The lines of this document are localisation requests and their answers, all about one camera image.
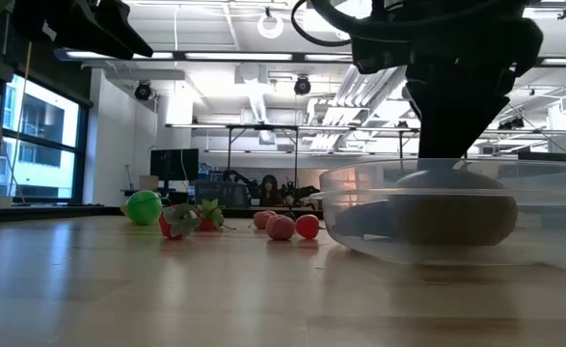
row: clear plastic bowl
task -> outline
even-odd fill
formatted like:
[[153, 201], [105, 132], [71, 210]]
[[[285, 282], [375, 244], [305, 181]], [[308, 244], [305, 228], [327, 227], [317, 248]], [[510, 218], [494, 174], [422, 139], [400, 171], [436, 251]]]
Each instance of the clear plastic bowl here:
[[[483, 183], [477, 183], [478, 177]], [[487, 187], [486, 181], [494, 184]], [[330, 170], [320, 182], [322, 193], [313, 197], [323, 200], [329, 234], [345, 246], [384, 260], [497, 265], [566, 258], [566, 163], [378, 161]], [[490, 199], [498, 204], [484, 204]], [[514, 214], [501, 202], [512, 202]], [[428, 205], [416, 210], [418, 203]], [[493, 232], [494, 223], [508, 230], [484, 237]], [[432, 231], [422, 235], [425, 230]], [[452, 232], [465, 236], [448, 238]]]

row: computer monitor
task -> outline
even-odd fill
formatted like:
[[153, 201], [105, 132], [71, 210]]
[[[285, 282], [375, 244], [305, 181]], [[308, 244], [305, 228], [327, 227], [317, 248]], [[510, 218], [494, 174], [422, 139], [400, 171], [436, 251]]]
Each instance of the computer monitor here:
[[196, 180], [199, 178], [199, 150], [153, 150], [149, 159], [149, 174], [164, 181], [166, 191], [169, 190], [169, 181]]

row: camera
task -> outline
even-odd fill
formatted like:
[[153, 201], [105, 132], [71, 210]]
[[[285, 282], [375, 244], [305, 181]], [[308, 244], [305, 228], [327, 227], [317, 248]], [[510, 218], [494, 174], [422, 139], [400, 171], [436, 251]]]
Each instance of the camera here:
[[150, 101], [154, 98], [154, 91], [149, 85], [149, 81], [139, 81], [139, 86], [135, 90], [135, 97], [138, 100]]
[[293, 91], [296, 95], [306, 95], [310, 93], [309, 78], [307, 76], [299, 76], [297, 82], [295, 82]]

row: pink ball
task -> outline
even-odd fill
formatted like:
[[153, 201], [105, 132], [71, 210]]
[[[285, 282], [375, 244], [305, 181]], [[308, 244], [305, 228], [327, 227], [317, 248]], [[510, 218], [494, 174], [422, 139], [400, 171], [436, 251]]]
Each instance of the pink ball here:
[[253, 217], [253, 222], [255, 223], [255, 227], [258, 229], [265, 229], [265, 227], [267, 226], [267, 221], [272, 216], [276, 216], [276, 212], [274, 211], [257, 212]]
[[267, 221], [265, 230], [273, 240], [286, 241], [295, 233], [295, 222], [286, 216], [272, 216]]

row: green ball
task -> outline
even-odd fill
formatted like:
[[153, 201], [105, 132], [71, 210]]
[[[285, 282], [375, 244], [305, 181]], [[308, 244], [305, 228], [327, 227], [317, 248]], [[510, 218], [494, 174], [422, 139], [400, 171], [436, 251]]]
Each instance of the green ball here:
[[140, 191], [128, 199], [127, 214], [136, 225], [149, 226], [160, 217], [163, 204], [160, 197], [152, 191]]

